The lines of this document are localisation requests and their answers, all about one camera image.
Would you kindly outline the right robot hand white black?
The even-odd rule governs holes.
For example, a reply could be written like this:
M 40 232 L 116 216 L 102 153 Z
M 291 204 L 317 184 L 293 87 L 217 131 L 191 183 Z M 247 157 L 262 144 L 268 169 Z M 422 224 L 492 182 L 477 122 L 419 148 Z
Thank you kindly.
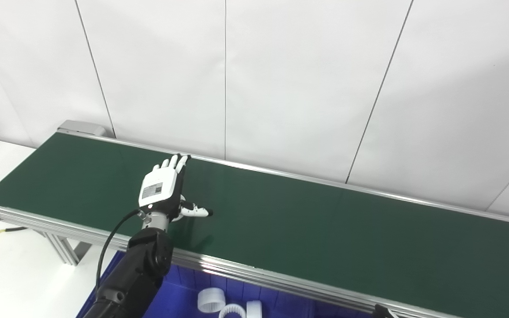
M 399 316 L 390 310 L 390 308 L 380 304 L 375 304 L 372 312 L 372 318 L 399 318 Z

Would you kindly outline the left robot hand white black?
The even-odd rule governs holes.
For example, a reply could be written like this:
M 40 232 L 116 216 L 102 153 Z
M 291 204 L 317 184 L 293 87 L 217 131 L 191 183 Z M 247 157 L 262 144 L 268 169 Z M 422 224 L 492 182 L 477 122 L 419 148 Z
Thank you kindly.
M 183 217 L 210 217 L 213 211 L 200 207 L 182 195 L 186 163 L 190 155 L 175 154 L 145 175 L 139 193 L 140 216 L 145 226 L 166 225 Z

